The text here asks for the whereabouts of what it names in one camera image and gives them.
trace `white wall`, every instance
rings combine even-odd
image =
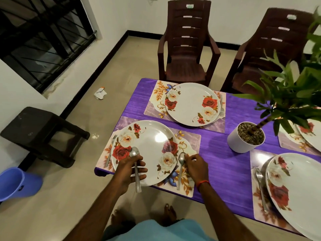
[[[59,79],[63,83],[48,99],[0,60],[0,131],[26,106],[59,115],[124,35],[127,27],[122,0],[88,1],[95,14],[101,39],[92,43],[61,75]],[[0,172],[8,167],[18,166],[27,153],[28,151],[0,137]]]
[[[163,34],[170,0],[129,0],[128,29]],[[313,12],[321,0],[210,0],[209,32],[217,42],[243,44],[256,31],[269,7]]]

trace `purple tablecloth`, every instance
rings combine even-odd
[[[226,123],[225,133],[223,134],[144,115],[156,82],[157,80],[153,79],[141,79],[122,116],[138,120],[155,120],[171,128],[200,134],[202,136],[200,155],[208,163],[211,185],[234,214],[255,220],[252,201],[250,153],[239,154],[232,151],[227,145],[227,136],[240,122],[260,122],[261,111],[254,110],[256,102],[227,94]],[[266,135],[265,143],[257,149],[275,154],[297,153],[279,146],[278,138],[274,136],[272,123],[264,126],[264,132]],[[321,162],[321,157],[319,156],[306,155]],[[95,173],[104,175],[106,171],[95,168]],[[203,203],[202,196],[197,189],[194,191],[192,200]]]

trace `brown plastic chair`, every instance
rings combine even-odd
[[[240,46],[221,91],[258,94],[251,85],[243,85],[247,80],[265,88],[260,80],[259,69],[277,72],[282,70],[274,63],[260,59],[265,57],[264,49],[269,57],[273,57],[275,49],[283,65],[292,60],[300,64],[303,49],[307,43],[308,28],[313,21],[312,14],[308,12],[269,8],[255,34]]]
[[[221,55],[208,32],[211,1],[168,2],[167,28],[158,45],[159,79],[174,83],[195,82],[208,86]],[[166,72],[164,43],[168,42]],[[207,72],[199,64],[203,44],[209,41],[213,53]]]

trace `red thread wristband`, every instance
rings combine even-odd
[[[204,183],[204,182],[206,182],[206,183],[208,183],[209,185],[211,185],[209,181],[203,180],[203,181],[199,182],[199,183],[196,185],[196,188],[197,188],[198,191],[199,191],[200,185],[201,185],[202,183]]]

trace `hand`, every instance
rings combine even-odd
[[[143,157],[141,155],[134,156],[130,158],[130,156],[122,159],[118,163],[118,167],[116,172],[112,178],[112,181],[116,182],[119,186],[120,194],[125,194],[128,190],[128,186],[130,183],[135,182],[135,176],[131,177],[130,175],[135,174],[134,163],[137,162],[137,166],[145,166],[146,163],[142,162]],[[147,168],[138,168],[139,173],[146,173],[148,171]],[[139,175],[139,179],[143,180],[146,178],[146,174]]]
[[[208,164],[199,154],[191,156],[185,154],[185,162],[188,167],[188,173],[196,185],[203,180],[208,181]]]

